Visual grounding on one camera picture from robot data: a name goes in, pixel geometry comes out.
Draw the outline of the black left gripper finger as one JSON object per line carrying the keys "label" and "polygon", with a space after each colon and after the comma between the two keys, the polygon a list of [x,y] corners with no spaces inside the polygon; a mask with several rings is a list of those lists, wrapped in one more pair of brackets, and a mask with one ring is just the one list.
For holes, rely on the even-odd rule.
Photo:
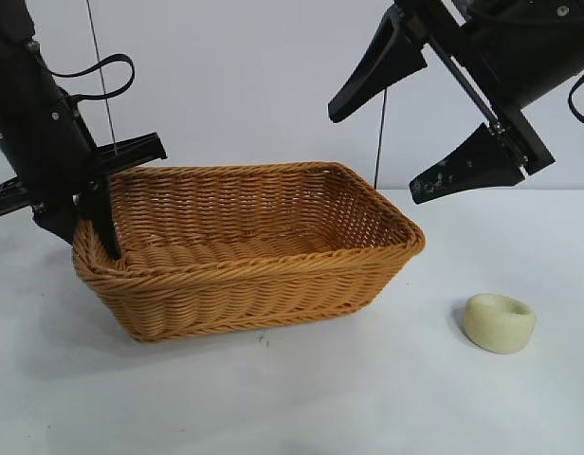
{"label": "black left gripper finger", "polygon": [[63,241],[72,245],[79,221],[74,198],[41,202],[32,206],[32,218],[35,224]]}
{"label": "black left gripper finger", "polygon": [[82,218],[91,222],[108,256],[112,260],[118,260],[121,252],[113,221],[108,177],[97,177],[86,185],[79,194],[78,209]]}

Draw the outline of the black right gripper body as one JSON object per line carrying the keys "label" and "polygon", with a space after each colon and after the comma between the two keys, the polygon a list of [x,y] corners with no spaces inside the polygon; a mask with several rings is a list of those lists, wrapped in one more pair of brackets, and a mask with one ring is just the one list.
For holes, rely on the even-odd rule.
{"label": "black right gripper body", "polygon": [[584,70],[584,1],[458,1],[463,24],[441,1],[396,5],[455,79],[482,91],[515,163],[528,174],[553,164],[522,109]]}

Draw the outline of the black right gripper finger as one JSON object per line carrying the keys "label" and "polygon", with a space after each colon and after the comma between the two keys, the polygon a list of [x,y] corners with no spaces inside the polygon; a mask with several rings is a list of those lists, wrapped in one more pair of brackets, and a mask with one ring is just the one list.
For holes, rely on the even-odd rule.
{"label": "black right gripper finger", "polygon": [[415,204],[462,191],[513,187],[524,180],[506,143],[483,123],[452,153],[420,173],[409,184]]}
{"label": "black right gripper finger", "polygon": [[328,103],[332,122],[344,121],[378,93],[427,67],[406,19],[396,4],[383,14],[356,69]]}

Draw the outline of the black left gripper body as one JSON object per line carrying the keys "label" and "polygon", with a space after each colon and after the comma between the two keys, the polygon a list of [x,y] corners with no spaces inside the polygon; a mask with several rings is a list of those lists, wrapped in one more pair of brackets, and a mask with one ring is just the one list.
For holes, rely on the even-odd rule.
{"label": "black left gripper body", "polygon": [[11,48],[0,62],[0,150],[15,176],[0,184],[0,216],[50,206],[100,187],[107,177],[166,158],[156,133],[99,146],[79,109],[130,88],[70,95],[56,82],[35,40]]}

